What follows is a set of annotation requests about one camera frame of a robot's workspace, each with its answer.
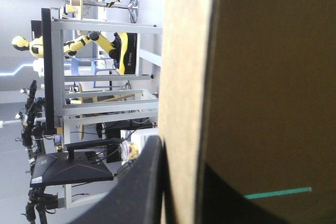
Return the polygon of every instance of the teal stripe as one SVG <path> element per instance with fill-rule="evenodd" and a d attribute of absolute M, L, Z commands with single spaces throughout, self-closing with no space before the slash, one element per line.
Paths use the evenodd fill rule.
<path fill-rule="evenodd" d="M 309 191 L 311 191 L 311 187 L 302 187 L 302 188 L 288 189 L 288 190 L 282 190 L 282 191 L 270 191 L 267 193 L 260 193 L 260 194 L 250 194 L 250 195 L 245 195 L 245 198 L 260 199 L 260 198 L 282 196 L 282 195 L 288 195 L 288 194 L 306 193 Z"/>

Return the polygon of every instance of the yellow robot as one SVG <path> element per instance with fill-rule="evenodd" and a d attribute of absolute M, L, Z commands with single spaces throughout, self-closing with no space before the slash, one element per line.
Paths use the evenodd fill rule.
<path fill-rule="evenodd" d="M 114 37 L 114 41 L 110 42 L 100 32 L 92 31 L 87 35 L 64 43 L 64 53 L 69 56 L 74 56 L 81 48 L 94 42 L 107 52 L 112 59 L 116 60 L 115 65 L 121 74 L 134 74 L 137 60 L 137 34 L 114 33 Z M 43 37 L 29 42 L 24 37 L 16 36 L 12 40 L 12 45 L 20 51 L 29 50 L 30 53 L 37 58 L 43 58 L 44 56 Z"/>

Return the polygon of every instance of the wire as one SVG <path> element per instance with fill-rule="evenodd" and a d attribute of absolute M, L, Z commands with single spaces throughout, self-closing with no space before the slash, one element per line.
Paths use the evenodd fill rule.
<path fill-rule="evenodd" d="M 137 128 L 137 129 L 135 129 L 134 131 L 132 131 L 131 134 L 129 134 L 129 135 L 125 138 L 125 140 L 127 141 L 135 131 L 140 130 L 140 129 L 146 129 L 146 128 L 148 128 L 148 125 L 140 126 L 139 128 Z"/>
<path fill-rule="evenodd" d="M 86 182 L 86 183 L 82 183 L 82 184 L 79 184 L 79 185 L 74 185 L 74 186 L 71 186 L 71 187 L 82 186 L 82 185 L 86 185 L 86 184 L 89 184 L 89 183 L 92 183 L 92 182 Z"/>
<path fill-rule="evenodd" d="M 90 194 L 75 194 L 75 195 L 72 195 L 72 197 L 78 196 L 78 195 L 90 195 Z"/>
<path fill-rule="evenodd" d="M 109 150 L 111 150 L 112 149 L 112 146 L 111 147 L 108 147 L 106 150 L 104 150 L 104 151 L 102 151 L 102 152 L 100 152 L 100 153 L 96 153 L 96 154 L 94 154 L 94 155 L 92 155 L 92 156 L 89 156 L 89 157 L 95 157 L 95 156 L 98 156 L 98 155 L 100 155 L 100 154 L 102 154 L 102 153 L 104 153 L 104 152 L 108 152 Z"/>
<path fill-rule="evenodd" d="M 45 138 L 45 139 L 48 139 L 48 140 L 54 140 L 55 141 L 55 139 L 52 137 L 52 138 L 47 138 L 47 136 L 45 135 L 45 134 L 43 134 L 43 137 Z"/>
<path fill-rule="evenodd" d="M 98 135 L 98 133 L 90 133 L 90 132 L 84 132 L 84 131 L 72 131 L 70 133 L 83 133 L 83 134 L 89 134 L 89 135 Z"/>
<path fill-rule="evenodd" d="M 48 214 L 50 214 L 50 215 L 54 215 L 55 213 L 56 213 L 56 209 L 54 209 L 55 210 L 55 212 L 49 212 L 47 209 L 46 209 L 46 212 L 48 213 Z"/>
<path fill-rule="evenodd" d="M 150 119 L 150 118 L 147 118 L 147 119 L 146 119 L 145 121 L 143 121 L 143 122 L 137 122 L 137 121 L 132 121 L 132 120 L 128 120 L 128 121 L 130 121 L 130 122 L 132 122 L 132 123 L 143 124 L 143 123 L 147 122 L 149 119 Z"/>
<path fill-rule="evenodd" d="M 119 147 L 118 149 L 116 149 L 114 152 L 111 152 L 111 153 L 110 153 L 109 155 L 107 155 L 106 157 L 101 158 L 100 160 L 95 161 L 95 162 L 93 162 L 93 163 L 91 163 L 91 164 L 93 165 L 93 164 L 99 163 L 99 162 L 101 162 L 101 161 L 107 159 L 109 156 L 111 156 L 112 154 L 116 153 L 118 150 L 120 150 L 120 147 Z"/>

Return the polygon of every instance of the aluminum frame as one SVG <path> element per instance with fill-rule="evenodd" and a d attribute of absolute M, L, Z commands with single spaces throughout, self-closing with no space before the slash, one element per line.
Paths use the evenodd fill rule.
<path fill-rule="evenodd" d="M 137 53 L 135 74 L 128 75 L 107 75 L 107 76 L 64 76 L 64 53 L 63 53 L 63 30 L 85 30 L 85 31 L 111 31 L 137 33 Z M 142 74 L 142 61 L 140 57 L 141 33 L 162 34 L 163 29 L 153 25 L 143 24 L 119 24 L 112 22 L 100 22 L 94 20 L 66 20 L 54 19 L 51 21 L 51 50 L 52 50 L 52 75 L 54 91 L 54 112 L 55 126 L 63 127 L 63 144 L 71 143 L 70 127 L 78 124 L 103 123 L 120 120 L 131 120 L 138 118 L 157 117 L 158 99 L 147 90 L 118 90 L 118 91 L 90 91 L 80 93 L 65 93 L 65 82 L 79 81 L 118 81 L 118 80 L 150 80 L 151 75 Z M 66 105 L 66 98 L 93 97 L 118 94 L 140 94 L 140 100 L 99 102 L 91 104 Z M 75 118 L 71 115 L 133 111 L 132 113 L 107 114 L 92 116 L 88 118 Z M 73 200 L 71 196 L 71 185 L 64 185 L 64 198 L 59 199 L 59 207 L 71 208 L 90 204 L 99 201 L 107 193 L 91 195 L 81 199 Z"/>

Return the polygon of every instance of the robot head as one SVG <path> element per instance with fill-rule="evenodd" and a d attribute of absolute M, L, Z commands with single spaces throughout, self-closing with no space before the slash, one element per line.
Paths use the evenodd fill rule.
<path fill-rule="evenodd" d="M 16 36 L 12 40 L 12 45 L 15 49 L 20 50 L 20 51 L 29 50 L 29 41 L 21 36 Z"/>

